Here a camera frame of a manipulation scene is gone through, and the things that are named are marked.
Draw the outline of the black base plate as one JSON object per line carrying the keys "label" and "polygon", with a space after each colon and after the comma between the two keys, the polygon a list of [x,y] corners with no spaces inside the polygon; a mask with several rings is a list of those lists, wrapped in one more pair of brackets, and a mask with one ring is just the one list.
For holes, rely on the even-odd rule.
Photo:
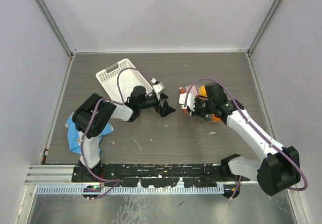
{"label": "black base plate", "polygon": [[100,178],[120,180],[122,187],[216,187],[220,182],[236,182],[238,176],[217,164],[100,164],[93,172]]}

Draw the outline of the fake orange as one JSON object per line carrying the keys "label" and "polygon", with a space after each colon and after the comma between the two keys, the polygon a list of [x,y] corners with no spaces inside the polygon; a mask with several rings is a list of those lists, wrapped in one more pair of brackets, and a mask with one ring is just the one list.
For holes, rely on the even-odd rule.
{"label": "fake orange", "polygon": [[211,121],[212,122],[221,122],[221,119],[216,117],[214,114],[211,115]]}

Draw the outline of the fake yellow lemon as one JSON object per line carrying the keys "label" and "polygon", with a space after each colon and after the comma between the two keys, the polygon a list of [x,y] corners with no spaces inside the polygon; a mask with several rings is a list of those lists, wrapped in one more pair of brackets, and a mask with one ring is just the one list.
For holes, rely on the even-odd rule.
{"label": "fake yellow lemon", "polygon": [[207,93],[206,93],[206,90],[205,90],[205,86],[200,86],[198,91],[199,91],[200,96],[203,96],[203,97],[207,98]]}

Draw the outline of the aluminium frame rail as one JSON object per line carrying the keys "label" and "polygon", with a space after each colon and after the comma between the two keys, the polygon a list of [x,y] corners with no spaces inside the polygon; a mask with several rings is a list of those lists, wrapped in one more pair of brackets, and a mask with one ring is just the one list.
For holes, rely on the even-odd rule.
{"label": "aluminium frame rail", "polygon": [[71,183],[74,165],[31,165],[25,184],[55,185]]}

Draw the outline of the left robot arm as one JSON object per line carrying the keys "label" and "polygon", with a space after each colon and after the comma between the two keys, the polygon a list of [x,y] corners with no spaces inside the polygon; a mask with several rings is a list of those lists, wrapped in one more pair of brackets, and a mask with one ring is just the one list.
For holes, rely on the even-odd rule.
{"label": "left robot arm", "polygon": [[143,86],[135,86],[124,103],[107,100],[93,93],[71,117],[81,141],[80,159],[75,175],[90,182],[102,180],[99,143],[109,120],[133,122],[140,116],[141,110],[149,108],[153,108],[160,117],[176,111],[169,105],[166,94],[155,91],[148,94]]}

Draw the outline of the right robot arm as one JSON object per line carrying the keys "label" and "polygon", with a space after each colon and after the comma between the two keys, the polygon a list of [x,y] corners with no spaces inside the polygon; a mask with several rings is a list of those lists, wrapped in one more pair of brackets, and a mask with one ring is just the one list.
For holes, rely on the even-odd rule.
{"label": "right robot arm", "polygon": [[224,166],[220,169],[223,179],[231,181],[238,175],[255,180],[270,196],[302,180],[298,151],[269,136],[238,100],[228,98],[220,84],[206,84],[195,96],[192,112],[198,117],[213,115],[219,118],[238,133],[258,157],[253,161],[235,154],[223,159]]}

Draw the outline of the white perforated plastic basket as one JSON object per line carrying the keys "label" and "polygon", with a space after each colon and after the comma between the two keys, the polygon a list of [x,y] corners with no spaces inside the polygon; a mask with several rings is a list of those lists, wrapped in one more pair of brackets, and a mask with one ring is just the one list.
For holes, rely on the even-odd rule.
{"label": "white perforated plastic basket", "polygon": [[110,99],[116,102],[126,101],[136,86],[145,87],[147,94],[152,92],[150,83],[141,72],[133,69],[122,71],[126,68],[136,67],[125,58],[96,73],[96,78],[103,89]]}

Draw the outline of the blue patterned cloth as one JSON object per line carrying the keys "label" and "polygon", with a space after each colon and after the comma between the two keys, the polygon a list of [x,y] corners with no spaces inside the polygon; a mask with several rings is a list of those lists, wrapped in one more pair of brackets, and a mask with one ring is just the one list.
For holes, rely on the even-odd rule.
{"label": "blue patterned cloth", "polygon": [[[71,113],[71,115],[69,116],[69,118],[67,119],[67,121],[65,123],[65,127],[67,128],[67,139],[68,139],[69,150],[74,154],[80,154],[81,153],[81,148],[80,148],[80,146],[81,146],[80,141],[81,140],[80,140],[80,136],[78,134],[78,131],[75,128],[75,124],[72,121],[72,116],[73,116],[73,112]],[[108,134],[112,133],[113,131],[114,131],[113,126],[108,123],[105,126],[104,130],[99,135],[99,143],[101,142],[102,138],[105,135],[108,135]]]}

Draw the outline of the clear zip top bag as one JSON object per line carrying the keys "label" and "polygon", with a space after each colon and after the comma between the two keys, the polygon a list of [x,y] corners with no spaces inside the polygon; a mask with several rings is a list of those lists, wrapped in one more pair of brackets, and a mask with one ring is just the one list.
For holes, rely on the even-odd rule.
{"label": "clear zip top bag", "polygon": [[185,101],[185,96],[186,92],[189,89],[190,86],[186,87],[179,87],[180,95],[179,95],[179,104],[181,105],[181,109],[190,116],[196,116],[201,118],[203,121],[212,123],[212,122],[221,122],[220,118],[217,118],[213,113],[210,113],[209,110],[207,110],[207,93],[205,90],[204,85],[196,85],[193,86],[191,91],[189,92],[189,95],[192,94],[195,98],[195,103],[194,103],[194,109],[193,111],[191,110],[190,106],[191,102],[188,100],[187,102],[187,107],[184,107],[184,101]]}

